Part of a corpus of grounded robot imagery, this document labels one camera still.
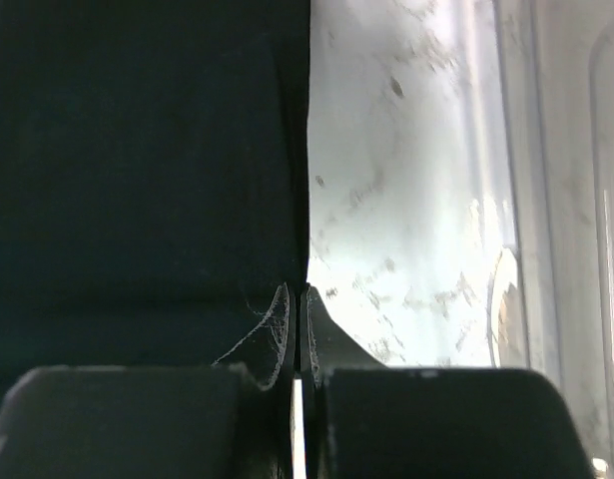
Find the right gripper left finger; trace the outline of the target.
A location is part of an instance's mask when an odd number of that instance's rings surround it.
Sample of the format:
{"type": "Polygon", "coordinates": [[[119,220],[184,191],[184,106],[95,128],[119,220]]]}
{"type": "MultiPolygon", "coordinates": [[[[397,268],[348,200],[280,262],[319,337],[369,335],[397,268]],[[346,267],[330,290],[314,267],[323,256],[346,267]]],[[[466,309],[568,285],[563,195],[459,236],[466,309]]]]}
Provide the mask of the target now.
{"type": "Polygon", "coordinates": [[[0,478],[289,478],[295,299],[213,363],[36,367],[0,408],[0,478]]]}

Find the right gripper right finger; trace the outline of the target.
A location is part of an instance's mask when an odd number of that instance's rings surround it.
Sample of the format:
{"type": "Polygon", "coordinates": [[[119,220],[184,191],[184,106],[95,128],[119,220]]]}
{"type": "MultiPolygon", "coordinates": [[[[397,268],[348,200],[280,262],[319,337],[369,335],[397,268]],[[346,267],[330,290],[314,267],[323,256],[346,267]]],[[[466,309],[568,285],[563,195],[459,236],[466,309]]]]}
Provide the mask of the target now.
{"type": "Polygon", "coordinates": [[[301,297],[300,353],[310,478],[590,478],[554,385],[527,369],[378,362],[301,297]]]}

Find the black t-shirt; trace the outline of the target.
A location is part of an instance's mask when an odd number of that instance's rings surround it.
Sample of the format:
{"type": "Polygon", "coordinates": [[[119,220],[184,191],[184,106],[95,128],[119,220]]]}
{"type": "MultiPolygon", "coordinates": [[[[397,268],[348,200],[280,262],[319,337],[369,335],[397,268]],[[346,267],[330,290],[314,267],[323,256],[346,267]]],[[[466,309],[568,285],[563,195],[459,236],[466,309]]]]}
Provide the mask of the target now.
{"type": "Polygon", "coordinates": [[[209,364],[307,262],[306,1],[0,1],[0,405],[209,364]]]}

